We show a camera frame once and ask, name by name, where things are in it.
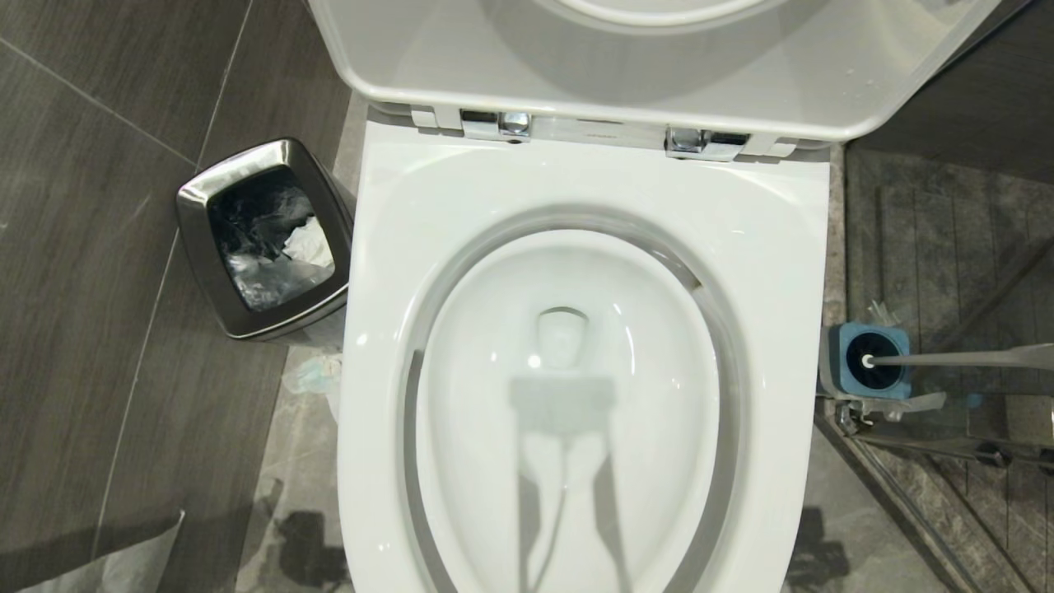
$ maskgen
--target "trash can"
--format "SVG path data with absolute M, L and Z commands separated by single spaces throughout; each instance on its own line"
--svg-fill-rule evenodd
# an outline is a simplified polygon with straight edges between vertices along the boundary
M 281 138 L 210 166 L 179 189 L 176 211 L 229 337 L 340 349 L 354 197 L 304 144 Z

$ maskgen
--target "metal bracket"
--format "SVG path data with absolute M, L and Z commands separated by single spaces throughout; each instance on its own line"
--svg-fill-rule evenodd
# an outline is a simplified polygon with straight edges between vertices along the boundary
M 743 146 L 749 139 L 748 134 L 730 134 L 668 125 L 666 126 L 666 156 L 728 162 L 743 151 Z
M 462 130 L 466 138 L 504 142 L 530 141 L 531 115 L 523 112 L 462 112 Z

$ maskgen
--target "toilet brush handle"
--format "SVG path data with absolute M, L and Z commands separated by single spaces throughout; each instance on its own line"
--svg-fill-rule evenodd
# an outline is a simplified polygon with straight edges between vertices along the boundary
M 873 357 L 867 362 L 875 367 L 1002 367 L 1054 371 L 1054 344 L 1034 344 L 982 353 Z

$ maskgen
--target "plastic bag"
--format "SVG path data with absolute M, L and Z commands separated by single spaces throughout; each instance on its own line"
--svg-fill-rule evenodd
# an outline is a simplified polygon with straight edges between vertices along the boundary
M 318 355 L 281 376 L 281 384 L 292 394 L 326 396 L 333 420 L 340 417 L 340 355 Z
M 288 171 L 236 185 L 215 201 L 209 221 L 228 273 L 254 312 L 277 308 L 333 274 L 311 200 Z

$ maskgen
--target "toilet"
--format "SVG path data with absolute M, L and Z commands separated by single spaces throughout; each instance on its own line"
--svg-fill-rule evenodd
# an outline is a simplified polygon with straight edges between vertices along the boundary
M 337 479 L 359 593 L 776 592 L 829 142 L 996 0 L 311 0 L 366 123 Z

